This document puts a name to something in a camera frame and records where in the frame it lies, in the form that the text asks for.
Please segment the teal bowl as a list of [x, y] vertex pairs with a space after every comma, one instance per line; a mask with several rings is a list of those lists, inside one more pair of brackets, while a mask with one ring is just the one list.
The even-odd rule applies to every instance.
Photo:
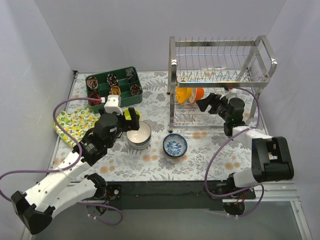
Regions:
[[136, 150], [146, 149], [151, 142], [151, 136], [151, 127], [144, 121], [139, 122], [139, 130], [130, 130], [126, 133], [128, 144]]

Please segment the yellow orange bowl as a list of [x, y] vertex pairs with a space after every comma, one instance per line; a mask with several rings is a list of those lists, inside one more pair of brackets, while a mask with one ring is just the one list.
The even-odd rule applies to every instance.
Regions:
[[175, 92], [176, 100], [179, 104], [185, 103], [192, 96], [192, 89], [190, 87], [177, 87]]

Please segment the blue floral white bowl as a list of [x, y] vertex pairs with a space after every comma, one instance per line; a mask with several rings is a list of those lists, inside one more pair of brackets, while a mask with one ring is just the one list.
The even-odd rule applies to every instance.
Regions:
[[163, 139], [162, 148], [169, 154], [180, 155], [187, 152], [188, 143], [182, 135], [170, 133]]

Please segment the dark floral pink bowl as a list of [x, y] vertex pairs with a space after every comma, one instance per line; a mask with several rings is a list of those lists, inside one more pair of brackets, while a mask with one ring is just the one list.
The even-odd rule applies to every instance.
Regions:
[[165, 154], [166, 154], [166, 156], [167, 157], [169, 157], [169, 158], [171, 158], [171, 159], [178, 159], [178, 158], [181, 158], [181, 157], [183, 157], [186, 153], [184, 152], [184, 153], [182, 153], [182, 154], [180, 154], [180, 155], [174, 155], [174, 154], [170, 154], [170, 153], [168, 153], [168, 152], [164, 152]]

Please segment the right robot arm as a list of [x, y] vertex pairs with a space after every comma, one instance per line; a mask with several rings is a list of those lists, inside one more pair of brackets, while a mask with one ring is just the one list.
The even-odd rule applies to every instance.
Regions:
[[224, 120], [227, 141], [236, 141], [251, 150], [251, 167], [231, 174], [222, 191], [214, 194], [208, 181], [204, 189], [212, 197], [237, 199], [247, 190], [264, 182], [292, 180], [294, 166], [287, 140], [283, 136], [270, 136], [250, 128], [243, 120], [245, 102], [238, 98], [211, 93], [196, 101], [201, 112], [207, 110]]

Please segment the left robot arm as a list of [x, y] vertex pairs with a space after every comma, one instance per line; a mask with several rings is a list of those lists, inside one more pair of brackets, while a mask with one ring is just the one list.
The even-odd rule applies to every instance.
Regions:
[[60, 165], [33, 187], [11, 195], [16, 215], [32, 235], [42, 232], [56, 215], [72, 205], [84, 199], [101, 200], [106, 196], [107, 183], [97, 173], [72, 187], [68, 185], [104, 157], [123, 132], [139, 129], [135, 109], [130, 107], [128, 111], [129, 120], [122, 111], [103, 112]]

